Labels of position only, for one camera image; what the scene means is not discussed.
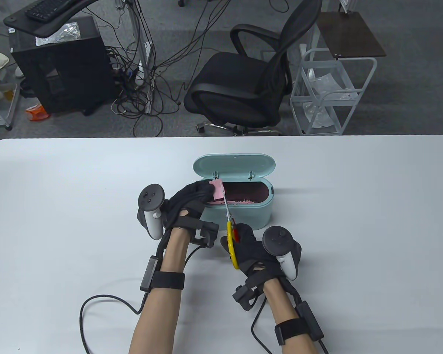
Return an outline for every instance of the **teal storage box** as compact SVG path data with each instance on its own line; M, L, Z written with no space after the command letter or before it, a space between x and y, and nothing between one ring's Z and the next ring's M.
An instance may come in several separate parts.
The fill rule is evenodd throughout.
M262 229L271 218L274 187L264 177L275 167L274 159L263 154L205 155L193 163L193 170L204 179L221 178L228 201L254 202L228 205L235 222L248 224L253 230ZM226 230L225 204L205 204L201 219Z

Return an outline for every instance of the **scissors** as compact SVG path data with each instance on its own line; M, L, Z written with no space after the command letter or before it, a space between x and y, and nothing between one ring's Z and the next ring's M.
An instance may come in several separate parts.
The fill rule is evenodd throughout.
M225 191L223 191L223 200L225 201L225 207L226 207L226 218L228 219L228 222L226 224L226 229L228 232L227 241L228 241L228 252L230 253L231 262L233 263L233 266L235 269L240 269L238 266L238 261L236 259L235 255L235 246L233 246L233 240L236 242L240 241L240 237L238 235L238 232L236 230L236 223L233 219L230 209L228 209L228 203L226 201Z

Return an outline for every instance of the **white controller grip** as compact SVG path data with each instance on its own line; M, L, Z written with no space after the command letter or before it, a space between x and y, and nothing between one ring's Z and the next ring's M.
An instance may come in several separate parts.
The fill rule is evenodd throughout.
M144 218L146 219L149 236L154 240L160 240L162 237L162 220L159 208L153 211L145 211Z
M297 278L297 267L295 266L292 252L289 252L284 256L277 256L276 258L281 264L281 269L288 280L294 280Z

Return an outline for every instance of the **plastic bag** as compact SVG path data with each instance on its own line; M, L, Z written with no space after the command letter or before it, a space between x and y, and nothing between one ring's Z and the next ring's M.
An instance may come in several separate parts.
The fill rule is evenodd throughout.
M41 105L41 103L38 101L36 105L31 106L30 108L27 108L25 110L26 113L29 113L28 118L32 122L37 122L40 120L44 120L46 118L49 118L51 114L47 113L44 107Z
M313 118L313 114L315 113L316 106L313 105L311 102L305 102L303 104L304 112L306 118L309 120L309 122ZM313 122L312 128L326 128L327 126L333 125L333 120L331 120L330 115L326 111L324 107L320 107L315 121Z
M80 29L77 22L66 23L58 29L55 34L49 36L48 38L38 38L36 37L36 46L39 47L44 44L50 43L61 43L79 40Z
M312 87L320 94L329 93L337 90L344 90L335 81L333 76L329 73L319 77L315 81L311 81ZM358 96L358 93L332 93L326 96L326 100L353 100Z

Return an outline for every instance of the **yellow scissor handle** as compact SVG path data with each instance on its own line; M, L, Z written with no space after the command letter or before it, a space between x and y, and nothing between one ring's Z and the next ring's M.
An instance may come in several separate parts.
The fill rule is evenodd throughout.
M228 221L228 223L226 224L226 229L228 231L227 241L231 262L233 263L235 269L240 269L240 267L238 266L238 261L236 260L235 247L233 246L233 226L231 224L231 221Z

